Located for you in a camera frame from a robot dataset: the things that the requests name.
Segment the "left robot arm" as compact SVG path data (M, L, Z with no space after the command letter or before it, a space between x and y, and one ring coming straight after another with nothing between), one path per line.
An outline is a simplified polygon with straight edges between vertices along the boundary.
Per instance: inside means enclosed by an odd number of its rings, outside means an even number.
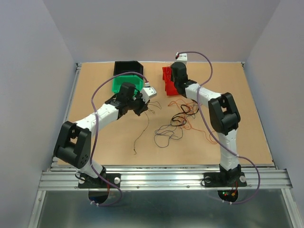
M148 110L150 100L156 95L156 90L149 83L145 83L141 90L137 90L134 84L122 83L119 92L99 109L95 108L92 114L76 122L66 121L62 124L54 156L89 177L95 187L109 183L105 167L93 160L99 131L128 111L141 115Z

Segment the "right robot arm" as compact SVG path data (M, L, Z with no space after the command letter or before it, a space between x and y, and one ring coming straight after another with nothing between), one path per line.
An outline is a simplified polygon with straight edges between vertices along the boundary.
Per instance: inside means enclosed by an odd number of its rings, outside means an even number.
M204 173L201 184L207 188L247 186L236 143L240 114L232 94L210 91L188 79L186 65L182 62L171 65L171 81L180 95L208 108L211 126L218 135L219 172Z

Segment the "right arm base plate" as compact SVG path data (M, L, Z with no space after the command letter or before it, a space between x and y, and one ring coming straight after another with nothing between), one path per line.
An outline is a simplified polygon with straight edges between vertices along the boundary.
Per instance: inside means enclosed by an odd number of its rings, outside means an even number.
M223 188L223 187L246 187L247 182L241 182L239 176L229 178L220 172L203 173L201 185L206 188Z

